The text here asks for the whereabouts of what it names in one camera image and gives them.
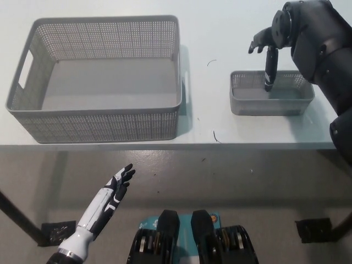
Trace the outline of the black and white right hand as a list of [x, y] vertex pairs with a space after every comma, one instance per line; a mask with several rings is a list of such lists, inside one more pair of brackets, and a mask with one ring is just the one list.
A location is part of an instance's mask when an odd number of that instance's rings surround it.
[[264, 90], [272, 90], [277, 76], [278, 50], [282, 49], [289, 42], [292, 27], [292, 20], [287, 11], [279, 10], [276, 12], [272, 25], [254, 35], [250, 43], [248, 54], [252, 54], [257, 48], [261, 53], [267, 47], [265, 64], [265, 85]]

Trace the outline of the white and black left hand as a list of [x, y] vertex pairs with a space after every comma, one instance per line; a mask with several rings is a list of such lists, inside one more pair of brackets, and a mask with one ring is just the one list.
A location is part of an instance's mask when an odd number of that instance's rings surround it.
[[112, 218], [130, 185], [136, 170], [129, 164], [118, 171], [107, 184], [100, 188], [80, 218], [75, 232], [58, 247], [48, 263], [84, 263], [89, 245], [96, 240]]

